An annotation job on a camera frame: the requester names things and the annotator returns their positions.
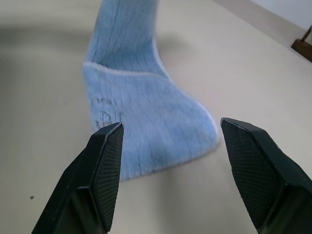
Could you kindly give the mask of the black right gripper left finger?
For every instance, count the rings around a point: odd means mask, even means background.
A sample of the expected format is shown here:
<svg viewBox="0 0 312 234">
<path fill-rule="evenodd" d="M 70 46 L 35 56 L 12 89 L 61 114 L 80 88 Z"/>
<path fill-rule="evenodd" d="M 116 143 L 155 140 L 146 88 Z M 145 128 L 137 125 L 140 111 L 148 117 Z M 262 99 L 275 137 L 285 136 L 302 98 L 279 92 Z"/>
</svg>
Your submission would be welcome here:
<svg viewBox="0 0 312 234">
<path fill-rule="evenodd" d="M 119 123 L 91 135 L 65 169 L 34 234 L 107 234 L 117 200 L 124 127 Z"/>
</svg>

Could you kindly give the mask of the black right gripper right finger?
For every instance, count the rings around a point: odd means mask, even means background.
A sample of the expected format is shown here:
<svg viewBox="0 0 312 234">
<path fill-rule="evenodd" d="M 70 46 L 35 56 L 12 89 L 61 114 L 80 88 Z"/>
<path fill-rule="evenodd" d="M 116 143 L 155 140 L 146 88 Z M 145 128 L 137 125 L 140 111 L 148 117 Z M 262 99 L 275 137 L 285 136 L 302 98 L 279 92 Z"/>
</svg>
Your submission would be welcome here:
<svg viewBox="0 0 312 234">
<path fill-rule="evenodd" d="M 226 117 L 220 126 L 235 184 L 257 233 L 310 234 L 308 175 L 265 130 Z"/>
</svg>

